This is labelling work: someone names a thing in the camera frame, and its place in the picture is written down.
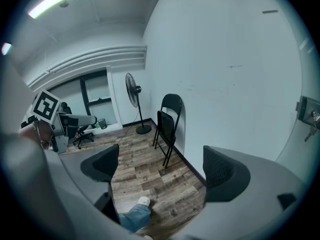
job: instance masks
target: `baseboard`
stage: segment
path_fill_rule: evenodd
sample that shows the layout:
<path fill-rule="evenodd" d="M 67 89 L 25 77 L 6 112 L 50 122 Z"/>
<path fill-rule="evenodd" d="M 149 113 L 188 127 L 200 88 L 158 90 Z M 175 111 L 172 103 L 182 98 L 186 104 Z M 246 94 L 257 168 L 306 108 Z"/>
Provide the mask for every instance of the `baseboard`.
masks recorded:
<path fill-rule="evenodd" d="M 150 120 L 152 121 L 152 123 L 157 126 L 157 124 L 155 123 L 155 121 L 152 120 L 152 118 L 150 118 Z M 190 169 L 190 171 L 199 179 L 199 181 L 206 186 L 206 179 L 192 166 L 191 163 L 189 163 L 189 161 L 184 157 L 183 154 L 181 154 L 181 152 L 174 146 L 173 150 L 177 153 L 177 155 L 181 158 L 181 160 L 185 163 L 185 165 Z"/>
<path fill-rule="evenodd" d="M 149 122 L 149 121 L 152 121 L 151 118 L 147 118 L 147 119 L 143 119 L 142 122 Z M 138 125 L 141 123 L 141 120 L 140 121 L 135 121 L 135 122 L 130 122 L 130 123 L 126 123 L 126 124 L 123 124 L 122 126 L 123 127 L 128 127 L 128 126 L 134 126 L 134 125 Z"/>

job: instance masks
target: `jeans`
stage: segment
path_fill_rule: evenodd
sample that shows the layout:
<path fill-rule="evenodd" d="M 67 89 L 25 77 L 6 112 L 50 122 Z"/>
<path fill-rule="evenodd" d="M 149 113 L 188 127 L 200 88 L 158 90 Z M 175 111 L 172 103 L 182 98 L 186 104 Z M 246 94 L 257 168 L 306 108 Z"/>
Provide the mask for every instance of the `jeans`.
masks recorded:
<path fill-rule="evenodd" d="M 127 213 L 119 213 L 120 224 L 132 233 L 137 232 L 150 222 L 150 210 L 144 204 L 136 204 Z"/>

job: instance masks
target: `standing fan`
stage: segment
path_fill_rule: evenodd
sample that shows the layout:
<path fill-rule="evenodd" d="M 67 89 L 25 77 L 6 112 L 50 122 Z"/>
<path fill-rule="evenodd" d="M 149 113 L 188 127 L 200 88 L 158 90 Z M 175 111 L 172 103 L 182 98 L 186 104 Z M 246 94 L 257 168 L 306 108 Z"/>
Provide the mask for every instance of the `standing fan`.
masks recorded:
<path fill-rule="evenodd" d="M 139 103 L 139 93 L 141 93 L 141 87 L 139 85 L 136 85 L 135 79 L 130 73 L 127 73 L 125 76 L 125 85 L 126 85 L 126 91 L 128 93 L 132 106 L 134 106 L 135 108 L 136 107 L 139 108 L 142 125 L 139 126 L 135 131 L 137 134 L 146 134 L 151 131 L 151 126 L 144 125 L 144 122 L 142 121 L 142 115 L 141 115 L 141 109 L 140 109 L 140 103 Z"/>

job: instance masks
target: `fan base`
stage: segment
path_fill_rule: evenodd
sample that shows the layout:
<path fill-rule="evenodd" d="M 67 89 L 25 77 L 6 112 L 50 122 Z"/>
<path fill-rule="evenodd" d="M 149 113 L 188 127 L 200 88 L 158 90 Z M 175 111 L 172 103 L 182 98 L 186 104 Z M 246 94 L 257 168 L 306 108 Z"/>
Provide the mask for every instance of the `fan base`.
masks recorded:
<path fill-rule="evenodd" d="M 147 134 L 148 132 L 151 131 L 151 126 L 145 125 L 144 127 L 142 127 L 142 125 L 141 125 L 135 131 L 137 134 Z"/>

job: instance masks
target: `fan pole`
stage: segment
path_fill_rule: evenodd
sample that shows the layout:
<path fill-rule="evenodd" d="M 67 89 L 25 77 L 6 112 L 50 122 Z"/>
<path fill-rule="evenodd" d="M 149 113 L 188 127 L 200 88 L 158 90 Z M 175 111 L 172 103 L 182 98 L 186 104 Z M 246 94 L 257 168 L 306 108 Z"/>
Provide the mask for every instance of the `fan pole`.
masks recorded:
<path fill-rule="evenodd" d="M 140 119 L 141 119 L 141 126 L 139 126 L 135 131 L 137 134 L 147 134 L 148 132 L 151 131 L 151 126 L 150 125 L 144 125 L 144 122 L 142 121 L 142 115 L 141 115 L 141 108 L 140 108 L 140 102 L 139 102 L 139 95 L 136 95 L 136 99 L 138 102 L 138 108 L 139 108 L 139 113 L 140 113 Z"/>

